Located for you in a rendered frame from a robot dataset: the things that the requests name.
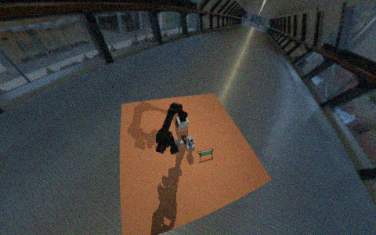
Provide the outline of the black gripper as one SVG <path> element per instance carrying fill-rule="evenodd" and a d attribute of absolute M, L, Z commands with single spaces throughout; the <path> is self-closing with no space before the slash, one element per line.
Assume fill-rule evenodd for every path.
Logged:
<path fill-rule="evenodd" d="M 168 132 L 168 137 L 170 138 L 170 141 L 169 141 L 169 143 L 167 144 L 168 146 L 170 146 L 170 153 L 171 154 L 175 154 L 176 152 L 178 152 L 179 151 L 179 149 L 178 149 L 178 147 L 177 147 L 177 145 L 174 145 L 174 137 L 173 137 L 173 135 L 172 136 L 170 136 L 170 135 L 172 135 L 172 132 Z"/>

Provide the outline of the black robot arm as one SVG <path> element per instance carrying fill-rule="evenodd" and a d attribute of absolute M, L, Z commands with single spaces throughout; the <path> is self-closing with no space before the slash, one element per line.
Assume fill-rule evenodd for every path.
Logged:
<path fill-rule="evenodd" d="M 156 142 L 158 143 L 156 151 L 159 153 L 164 153 L 166 151 L 166 147 L 169 147 L 167 144 L 170 141 L 170 138 L 168 137 L 168 130 L 172 123 L 172 119 L 175 114 L 178 113 L 179 120 L 181 122 L 186 121 L 188 113 L 183 111 L 182 104 L 179 103 L 172 103 L 170 104 L 168 108 L 167 116 L 164 120 L 164 124 L 162 125 L 162 128 L 158 130 L 158 134 L 156 135 Z"/>

